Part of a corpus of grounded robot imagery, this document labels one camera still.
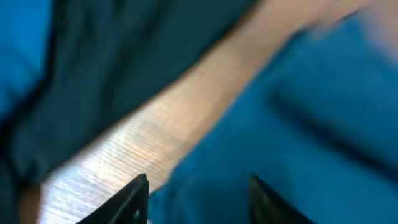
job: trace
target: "blue fabric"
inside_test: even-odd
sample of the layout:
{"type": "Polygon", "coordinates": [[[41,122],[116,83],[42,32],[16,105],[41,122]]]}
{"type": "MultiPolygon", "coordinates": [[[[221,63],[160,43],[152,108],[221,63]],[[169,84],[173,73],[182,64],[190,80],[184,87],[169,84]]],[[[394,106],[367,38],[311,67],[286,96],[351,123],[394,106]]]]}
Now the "blue fabric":
{"type": "Polygon", "coordinates": [[[248,223],[251,173],[317,223],[396,223],[397,97],[358,17],[297,35],[152,196],[153,224],[248,223]]]}
{"type": "Polygon", "coordinates": [[[43,79],[51,0],[0,0],[0,124],[43,79]]]}

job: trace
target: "wooden surface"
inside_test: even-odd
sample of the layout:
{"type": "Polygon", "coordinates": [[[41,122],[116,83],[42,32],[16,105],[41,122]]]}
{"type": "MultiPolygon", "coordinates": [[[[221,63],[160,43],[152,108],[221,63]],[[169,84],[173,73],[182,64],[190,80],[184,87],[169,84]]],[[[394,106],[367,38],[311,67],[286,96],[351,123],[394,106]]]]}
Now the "wooden surface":
{"type": "MultiPolygon", "coordinates": [[[[324,23],[330,24],[328,21],[336,21],[358,8],[355,4],[340,5],[325,14],[324,23]]],[[[282,40],[275,42],[281,38],[275,31],[284,29],[275,21],[283,21],[284,18],[280,18],[283,15],[301,12],[295,7],[288,7],[285,12],[278,10],[271,10],[271,18],[260,15],[250,19],[245,23],[249,29],[236,29],[232,38],[214,47],[181,80],[56,171],[42,186],[40,222],[76,223],[140,173],[147,174],[151,190],[161,186],[173,167],[213,126],[259,66],[283,43],[282,40]],[[267,27],[264,21],[272,23],[267,27]],[[256,46],[254,40],[262,39],[264,42],[257,44],[264,49],[246,50],[246,44],[253,47],[256,46]]]]}

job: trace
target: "bright blue fabric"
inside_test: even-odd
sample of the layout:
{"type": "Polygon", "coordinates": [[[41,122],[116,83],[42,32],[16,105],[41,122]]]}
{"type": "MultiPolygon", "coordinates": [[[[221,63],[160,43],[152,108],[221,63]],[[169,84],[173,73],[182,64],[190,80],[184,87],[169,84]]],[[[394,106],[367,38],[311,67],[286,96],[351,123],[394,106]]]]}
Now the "bright blue fabric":
{"type": "Polygon", "coordinates": [[[150,200],[153,224],[249,223],[259,174],[317,223],[398,221],[398,71],[357,17],[299,34],[150,200]]]}
{"type": "Polygon", "coordinates": [[[43,79],[51,0],[0,0],[0,124],[43,79]]]}

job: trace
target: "light brown surface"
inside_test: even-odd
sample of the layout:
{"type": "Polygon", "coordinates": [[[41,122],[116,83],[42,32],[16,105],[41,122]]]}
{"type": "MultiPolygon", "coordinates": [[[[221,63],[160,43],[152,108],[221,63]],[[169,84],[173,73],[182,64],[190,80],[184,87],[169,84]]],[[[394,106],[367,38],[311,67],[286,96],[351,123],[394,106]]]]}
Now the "light brown surface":
{"type": "Polygon", "coordinates": [[[140,173],[147,174],[151,190],[164,183],[179,159],[293,32],[289,23],[275,21],[286,22],[281,15],[300,10],[278,7],[269,15],[254,16],[187,71],[185,78],[54,173],[43,184],[40,222],[76,223],[140,173]]]}

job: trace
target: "dark green fabric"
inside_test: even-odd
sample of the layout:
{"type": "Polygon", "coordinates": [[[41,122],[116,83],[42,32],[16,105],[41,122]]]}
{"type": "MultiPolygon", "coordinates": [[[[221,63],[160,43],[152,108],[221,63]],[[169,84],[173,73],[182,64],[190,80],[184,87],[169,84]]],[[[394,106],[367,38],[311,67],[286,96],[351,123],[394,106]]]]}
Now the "dark green fabric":
{"type": "MultiPolygon", "coordinates": [[[[56,1],[47,81],[2,135],[0,207],[176,80],[252,0],[56,1]]],[[[0,223],[15,212],[0,215],[0,223]]]]}

